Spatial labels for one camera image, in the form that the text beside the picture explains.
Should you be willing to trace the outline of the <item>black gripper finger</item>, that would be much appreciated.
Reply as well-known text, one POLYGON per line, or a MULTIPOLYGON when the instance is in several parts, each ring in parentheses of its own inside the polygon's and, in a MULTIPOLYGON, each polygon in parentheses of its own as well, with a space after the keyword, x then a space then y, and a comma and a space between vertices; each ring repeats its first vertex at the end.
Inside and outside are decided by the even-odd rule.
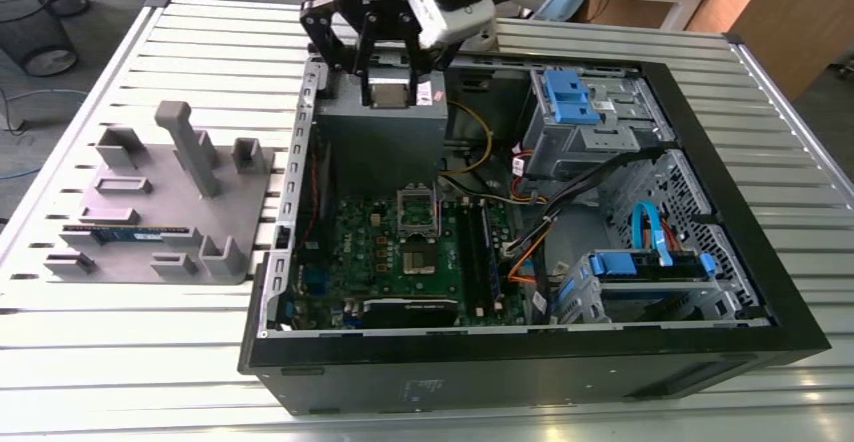
POLYGON ((363 106, 372 104, 368 61, 375 47, 373 8, 372 0, 359 0, 356 3, 344 3, 341 0, 305 0, 299 18, 313 51, 323 57, 327 65, 359 78, 363 106), (345 45, 336 35, 332 24, 336 13, 356 31, 353 45, 345 45))
POLYGON ((419 43, 420 25, 411 12, 400 12, 397 16, 397 32, 404 43, 408 60, 407 104, 416 104, 419 80, 433 70, 444 71, 461 47, 461 43, 436 48, 423 48, 419 43))

